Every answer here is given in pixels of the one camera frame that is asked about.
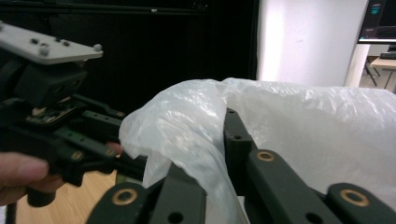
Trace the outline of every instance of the mounting hole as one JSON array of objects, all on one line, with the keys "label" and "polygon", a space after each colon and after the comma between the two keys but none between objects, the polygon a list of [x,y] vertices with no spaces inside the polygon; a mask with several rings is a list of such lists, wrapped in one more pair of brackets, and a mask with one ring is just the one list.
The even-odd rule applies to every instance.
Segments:
[{"label": "mounting hole", "polygon": [[115,205],[126,205],[132,203],[137,198],[137,192],[134,189],[120,189],[117,191],[111,201]]},{"label": "mounting hole", "polygon": [[168,217],[168,221],[173,224],[181,223],[183,221],[183,215],[179,212],[171,213]]},{"label": "mounting hole", "polygon": [[257,159],[261,161],[273,161],[275,159],[275,156],[270,152],[261,151],[257,153]]},{"label": "mounting hole", "polygon": [[314,223],[314,224],[322,224],[323,223],[323,220],[317,214],[308,213],[308,214],[306,214],[305,217],[310,223]]},{"label": "mounting hole", "polygon": [[369,200],[367,199],[364,194],[354,190],[354,189],[342,189],[340,191],[341,197],[352,204],[355,204],[360,207],[365,207],[370,204]]}]

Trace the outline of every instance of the table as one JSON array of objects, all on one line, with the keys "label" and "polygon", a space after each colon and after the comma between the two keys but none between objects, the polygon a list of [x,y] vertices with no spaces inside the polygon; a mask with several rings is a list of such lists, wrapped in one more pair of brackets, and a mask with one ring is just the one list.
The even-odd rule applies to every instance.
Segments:
[{"label": "table", "polygon": [[393,72],[396,71],[396,60],[388,60],[388,59],[375,59],[372,63],[370,63],[370,67],[373,68],[382,68],[386,71],[390,71],[389,78],[387,80],[387,84],[385,84],[384,89],[387,88],[390,78],[393,75]]}]

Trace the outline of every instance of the black cable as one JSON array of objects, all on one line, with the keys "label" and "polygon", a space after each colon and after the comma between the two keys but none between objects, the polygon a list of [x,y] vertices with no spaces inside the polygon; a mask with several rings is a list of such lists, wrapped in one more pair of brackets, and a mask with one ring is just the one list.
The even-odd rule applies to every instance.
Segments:
[{"label": "black cable", "polygon": [[17,203],[11,203],[7,205],[5,224],[15,224],[16,220],[17,220]]}]

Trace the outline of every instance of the screw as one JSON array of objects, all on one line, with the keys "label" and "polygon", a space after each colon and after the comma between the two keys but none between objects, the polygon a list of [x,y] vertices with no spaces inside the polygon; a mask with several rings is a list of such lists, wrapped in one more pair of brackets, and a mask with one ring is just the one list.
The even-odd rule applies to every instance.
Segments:
[{"label": "screw", "polygon": [[50,54],[50,46],[48,45],[41,45],[38,48],[38,53],[42,56],[48,56]]},{"label": "screw", "polygon": [[116,151],[114,151],[112,148],[109,148],[107,151],[106,151],[106,155],[107,156],[112,156],[112,155],[114,155],[116,153]]},{"label": "screw", "polygon": [[101,51],[102,50],[102,45],[100,45],[100,44],[93,45],[93,50],[95,50],[96,52]]},{"label": "screw", "polygon": [[77,161],[77,160],[81,159],[81,157],[82,157],[82,152],[81,151],[76,151],[76,152],[73,153],[71,158],[72,158],[73,161]]}]

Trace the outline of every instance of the white wall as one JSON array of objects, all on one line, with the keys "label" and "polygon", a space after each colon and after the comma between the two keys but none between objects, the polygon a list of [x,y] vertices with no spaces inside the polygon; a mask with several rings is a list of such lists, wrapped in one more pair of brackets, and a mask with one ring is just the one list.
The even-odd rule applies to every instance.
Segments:
[{"label": "white wall", "polygon": [[262,0],[258,80],[344,86],[366,0]]}]

